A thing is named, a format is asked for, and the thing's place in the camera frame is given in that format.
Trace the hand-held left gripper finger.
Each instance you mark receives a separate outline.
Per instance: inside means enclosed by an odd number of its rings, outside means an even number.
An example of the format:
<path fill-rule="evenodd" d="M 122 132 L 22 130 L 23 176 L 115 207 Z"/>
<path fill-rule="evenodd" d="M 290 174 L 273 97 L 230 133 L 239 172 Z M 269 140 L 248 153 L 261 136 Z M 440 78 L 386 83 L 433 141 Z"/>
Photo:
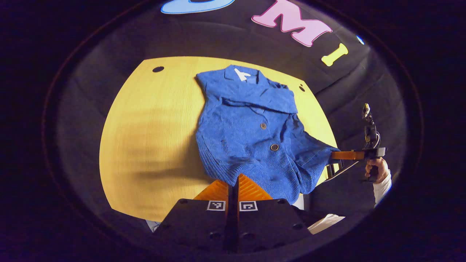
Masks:
<path fill-rule="evenodd" d="M 268 251 L 311 237 L 286 199 L 273 198 L 246 175 L 239 175 L 235 192 L 238 253 Z"/>
<path fill-rule="evenodd" d="M 217 180 L 193 199 L 179 199 L 153 235 L 184 249 L 225 252 L 225 230 L 233 189 Z"/>

